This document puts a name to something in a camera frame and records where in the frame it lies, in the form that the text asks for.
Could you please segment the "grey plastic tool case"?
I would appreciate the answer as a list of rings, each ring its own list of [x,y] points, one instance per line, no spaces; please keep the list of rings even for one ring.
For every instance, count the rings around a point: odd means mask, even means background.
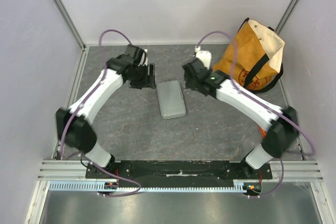
[[[179,81],[166,81],[156,86],[161,117],[165,120],[186,116],[186,106]]]

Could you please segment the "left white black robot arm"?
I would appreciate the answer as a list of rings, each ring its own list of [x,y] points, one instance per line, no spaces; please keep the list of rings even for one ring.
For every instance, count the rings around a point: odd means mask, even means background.
[[[69,108],[56,111],[61,156],[64,147],[69,146],[97,164],[97,172],[102,177],[115,174],[114,156],[98,143],[92,124],[107,100],[126,82],[134,89],[156,87],[155,65],[148,62],[146,49],[127,45],[125,53],[106,62],[97,80],[80,99]]]

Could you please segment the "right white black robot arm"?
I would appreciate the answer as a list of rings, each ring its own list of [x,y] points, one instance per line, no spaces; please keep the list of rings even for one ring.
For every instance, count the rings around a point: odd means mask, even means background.
[[[183,65],[183,69],[186,88],[233,106],[266,132],[262,142],[243,158],[240,172],[245,178],[254,178],[265,163],[281,158],[299,136],[294,108],[283,109],[266,102],[242,88],[228,74],[205,67],[198,58]]]

